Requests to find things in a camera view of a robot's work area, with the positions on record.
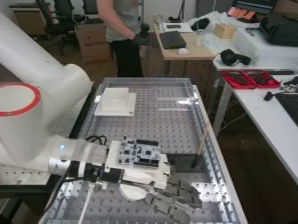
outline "keyboard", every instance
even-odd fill
[[[186,42],[178,31],[160,33],[159,38],[163,49],[178,49],[186,47]]]
[[[298,94],[279,93],[275,97],[298,126]]]

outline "red box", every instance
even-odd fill
[[[279,88],[280,83],[272,78],[272,76],[260,70],[244,70],[244,75],[255,83],[256,88],[260,89],[272,89]]]
[[[222,77],[234,89],[253,89],[255,83],[239,70],[227,70],[220,72]]]

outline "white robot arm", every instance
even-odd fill
[[[175,211],[175,201],[200,207],[195,189],[170,180],[158,143],[111,141],[106,153],[86,140],[49,136],[49,124],[87,95],[89,77],[77,65],[61,65],[1,13],[0,27],[0,63],[22,81],[0,84],[0,164],[116,183],[128,200],[144,199],[159,211],[164,206],[158,208],[154,196],[163,195],[170,200],[167,213]]]

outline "black device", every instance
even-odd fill
[[[230,49],[220,52],[220,60],[222,63],[227,66],[235,65],[236,62],[241,63],[243,65],[248,65],[251,62],[249,57],[240,54],[235,54]]]
[[[207,18],[199,19],[192,26],[190,27],[192,31],[203,30],[206,29],[207,25],[210,23],[210,20]]]
[[[272,12],[277,0],[234,0],[235,8],[245,9],[260,14]]]
[[[160,38],[163,49],[178,49],[178,48],[184,48],[186,46],[186,42],[182,36],[179,35],[178,31],[160,33],[159,38]]]
[[[272,45],[298,47],[298,21],[280,14],[267,15],[260,22],[259,31]]]
[[[292,121],[298,125],[298,93],[277,93],[275,94],[275,97]]]
[[[86,15],[94,15],[98,14],[98,10],[96,10],[96,2],[95,0],[82,0],[83,2],[83,11]]]

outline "office chair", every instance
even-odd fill
[[[46,22],[45,33],[51,38],[59,37],[55,44],[58,46],[59,55],[62,56],[65,44],[77,41],[74,34],[75,21],[71,17],[73,6],[70,0],[54,0],[54,12],[49,11],[43,0],[35,0],[35,4]]]

